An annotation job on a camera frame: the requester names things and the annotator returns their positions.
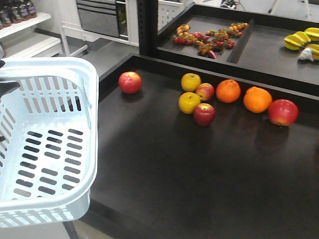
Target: basket hole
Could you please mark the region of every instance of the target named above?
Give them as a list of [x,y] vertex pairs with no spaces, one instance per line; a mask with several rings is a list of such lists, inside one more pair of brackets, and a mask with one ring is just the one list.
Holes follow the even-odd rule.
[[62,221],[63,220],[63,218],[60,216],[60,214],[58,214],[58,213],[52,213],[52,216],[55,218],[55,219],[57,219],[58,221]]
[[36,165],[32,164],[32,163],[27,163],[27,162],[21,162],[20,165],[22,167],[26,167],[26,168],[30,168],[30,169],[36,169]]
[[78,157],[78,158],[82,156],[82,154],[71,151],[71,150],[67,150],[65,153],[68,155],[74,156],[74,157]]
[[29,225],[30,224],[26,219],[24,219],[22,217],[17,217],[16,219],[19,220],[24,225]]
[[49,113],[50,112],[50,108],[49,108],[49,105],[46,101],[46,98],[45,97],[41,97],[41,101],[42,101],[42,105],[44,107],[44,110],[45,112]]
[[41,144],[40,141],[34,140],[34,139],[32,139],[32,138],[27,138],[25,141],[28,142],[28,143],[35,144],[35,145],[40,145],[40,144]]
[[83,141],[81,138],[77,138],[77,137],[74,137],[74,136],[68,136],[68,139],[72,140],[72,141],[76,141],[76,142],[82,142]]
[[71,189],[73,189],[74,187],[71,186],[71,185],[68,185],[68,184],[63,184],[63,185],[62,185],[62,188],[63,188],[63,189],[66,189],[66,190],[71,190]]
[[68,220],[73,220],[74,219],[74,217],[72,216],[72,214],[70,212],[63,212],[63,214],[65,215],[65,217]]
[[30,172],[27,172],[24,170],[19,170],[18,174],[25,176],[25,177],[28,177],[28,178],[34,178],[34,176],[35,176],[33,173],[30,173]]
[[11,120],[13,123],[16,123],[16,120],[15,120],[15,118],[13,117],[13,115],[11,114],[11,112],[10,112],[8,109],[6,109],[5,112],[6,112],[6,114],[9,116],[10,120]]
[[34,153],[39,153],[39,151],[40,151],[40,149],[31,147],[31,146],[25,146],[24,149],[28,150],[28,151],[32,151]]
[[46,174],[50,174],[50,175],[52,175],[52,176],[58,175],[58,172],[57,172],[57,171],[53,171],[53,170],[48,169],[48,168],[42,168],[41,172],[42,172],[42,173],[46,173]]
[[31,136],[34,136],[34,137],[37,137],[37,138],[41,138],[42,137],[42,135],[40,133],[36,133],[36,132],[33,132],[33,131],[29,131],[27,134],[31,135]]
[[54,131],[54,130],[49,130],[48,133],[54,134],[56,136],[62,136],[63,135],[61,132],[57,132],[57,131]]
[[37,89],[39,91],[42,91],[42,86],[41,86],[41,82],[40,82],[39,78],[34,78],[34,81],[35,81],[35,85],[36,85]]
[[65,105],[64,105],[63,98],[62,97],[58,97],[58,100],[59,100],[62,112],[65,112],[66,110],[65,110]]
[[68,130],[70,133],[74,133],[74,134],[77,134],[77,135],[82,135],[83,134],[83,132],[81,132],[81,131],[78,131],[78,130],[75,130],[75,129],[69,129]]
[[49,148],[49,149],[52,149],[52,150],[55,150],[55,151],[61,151],[60,147],[54,146],[52,144],[47,144],[45,147]]
[[12,136],[11,131],[4,125],[3,122],[1,122],[1,126],[5,130],[5,132],[11,137]]
[[68,90],[69,89],[69,86],[68,86],[68,81],[66,79],[62,79],[62,84],[63,84],[63,88],[65,90]]
[[26,198],[29,198],[31,196],[30,192],[27,192],[27,191],[19,189],[19,188],[14,189],[13,192],[16,193],[16,194],[19,194],[21,196],[24,196]]
[[75,173],[75,174],[79,174],[81,172],[80,170],[78,170],[76,168],[71,168],[71,167],[68,167],[68,166],[64,167],[64,170],[68,171],[68,172],[71,172],[71,173]]
[[73,112],[74,109],[73,109],[73,103],[72,103],[71,97],[68,96],[68,97],[66,98],[66,100],[67,100],[67,102],[68,102],[69,110],[70,110],[71,112]]
[[33,186],[33,183],[28,182],[28,181],[24,181],[24,180],[22,180],[22,179],[17,179],[17,180],[16,180],[16,183],[17,183],[17,184],[20,184],[20,185],[22,185],[22,186],[28,187],[28,188],[31,188],[31,187]]
[[55,181],[55,180],[49,179],[49,178],[46,178],[46,177],[41,177],[41,178],[40,178],[40,181],[43,182],[43,183],[48,183],[48,184],[51,184],[51,185],[56,185],[56,181]]
[[70,182],[73,182],[73,183],[79,183],[80,182],[80,179],[72,177],[70,175],[64,175],[63,179],[65,179],[67,181],[70,181]]
[[30,159],[30,160],[33,160],[33,161],[37,161],[38,160],[38,157],[37,156],[34,156],[34,155],[31,155],[31,154],[28,154],[28,153],[24,153],[22,155],[23,158],[27,158],[27,159]]
[[56,90],[60,90],[60,85],[59,85],[59,80],[58,79],[59,78],[57,78],[57,77],[53,78],[53,84],[54,84],[54,87],[55,87]]
[[57,112],[57,111],[58,111],[58,109],[57,109],[57,106],[56,106],[56,103],[55,103],[55,99],[54,99],[54,97],[50,97],[50,103],[51,103],[51,106],[52,106],[53,112]]
[[26,82],[26,85],[28,86],[29,90],[33,91],[33,85],[32,85],[32,82],[31,82],[30,78],[27,78],[25,80],[25,82]]
[[35,216],[33,216],[33,215],[28,216],[28,218],[29,218],[31,221],[33,221],[34,223],[41,223],[41,221],[40,221],[38,218],[36,218]]
[[80,98],[78,96],[75,97],[76,108],[78,111],[81,111],[81,103]]
[[51,141],[51,142],[62,143],[62,140],[57,139],[57,138],[48,137],[48,138],[46,138],[46,139],[49,140],[49,141]]
[[72,143],[68,143],[67,146],[70,147],[70,148],[78,149],[78,150],[82,149],[82,146],[79,146],[79,145],[76,145],[76,144],[72,144]]
[[13,221],[12,219],[10,218],[6,218],[5,221],[9,224],[11,224],[12,226],[18,226],[18,223],[16,223],[15,221]]
[[45,87],[46,87],[46,89],[49,90],[49,91],[51,90],[50,79],[52,79],[52,77],[43,78]]
[[51,152],[45,152],[44,153],[45,156],[50,157],[50,158],[54,158],[54,159],[59,159],[60,155],[57,155],[55,153],[51,153]]
[[65,159],[65,162],[67,162],[67,163],[71,163],[71,164],[74,164],[74,165],[81,165],[81,162],[80,161],[78,161],[78,160],[75,160],[75,159],[71,159],[71,158],[66,158]]
[[3,119],[6,122],[6,124],[9,125],[11,130],[13,130],[13,125],[11,124],[11,122],[9,122],[9,119],[5,115],[3,115]]
[[50,217],[48,217],[46,214],[40,214],[39,215],[43,220],[45,220],[45,222],[50,223],[52,222],[52,219]]
[[50,189],[50,188],[47,188],[47,187],[43,187],[43,186],[40,186],[40,187],[38,188],[38,190],[39,190],[40,192],[47,193],[47,194],[50,194],[50,195],[54,195],[54,194],[55,194],[55,190]]

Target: shelf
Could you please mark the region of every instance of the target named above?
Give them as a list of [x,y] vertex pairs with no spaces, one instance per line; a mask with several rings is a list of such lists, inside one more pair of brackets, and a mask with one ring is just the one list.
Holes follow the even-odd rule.
[[20,23],[13,23],[11,26],[1,29],[0,30],[0,39],[4,38],[6,36],[9,36],[11,34],[14,34],[18,31],[21,31],[23,29],[26,29],[28,27],[34,26],[40,22],[46,21],[50,18],[51,18],[50,14],[38,12],[37,17],[35,17],[35,18],[32,18],[32,19],[27,20],[27,21],[22,21]]
[[62,52],[61,40],[32,32],[22,41],[6,49],[7,57],[53,56]]

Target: black tray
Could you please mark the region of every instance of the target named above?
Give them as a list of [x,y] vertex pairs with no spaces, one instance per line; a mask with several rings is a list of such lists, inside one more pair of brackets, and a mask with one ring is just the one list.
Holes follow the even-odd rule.
[[[125,71],[143,78],[134,95],[118,87]],[[213,97],[216,118],[200,127],[177,106],[187,72],[214,86],[230,78],[137,55],[102,77],[87,222],[130,239],[319,238],[319,98],[262,85],[299,106],[296,123]],[[260,86],[234,79],[243,92]]]
[[[250,25],[234,49],[225,50],[221,56],[217,54],[217,60],[197,56],[194,47],[175,45],[170,39],[181,24],[189,24],[191,32],[205,32],[225,28],[232,22],[248,22]],[[285,36],[308,27],[319,27],[319,23],[192,4],[159,32],[155,56],[319,96],[319,61],[300,61],[300,51],[284,47]]]

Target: white plastic basket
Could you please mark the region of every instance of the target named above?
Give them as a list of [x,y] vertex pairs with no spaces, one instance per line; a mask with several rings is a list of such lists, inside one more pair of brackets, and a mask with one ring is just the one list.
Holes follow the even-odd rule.
[[191,3],[193,3],[193,0],[183,0],[182,2],[159,0],[158,30],[161,30]]
[[97,172],[98,76],[73,57],[5,59],[0,99],[0,227],[71,221]]

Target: floor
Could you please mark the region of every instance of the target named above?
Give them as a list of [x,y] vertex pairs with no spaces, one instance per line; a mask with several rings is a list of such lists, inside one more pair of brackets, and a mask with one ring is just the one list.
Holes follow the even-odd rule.
[[[195,0],[204,5],[219,6],[221,0]],[[268,0],[240,0],[238,10],[267,13],[273,1]],[[319,5],[310,4],[312,21],[319,22]],[[273,14],[307,20],[305,4],[301,0],[278,0],[278,6]],[[98,51],[89,51],[81,58],[91,62],[97,69],[98,75],[112,68],[121,59],[130,53],[138,53],[134,46],[117,42],[110,42]],[[112,239],[106,234],[92,228],[81,220],[74,221],[74,226],[79,239]],[[69,239],[63,224],[47,224],[14,229],[0,229],[0,239]]]

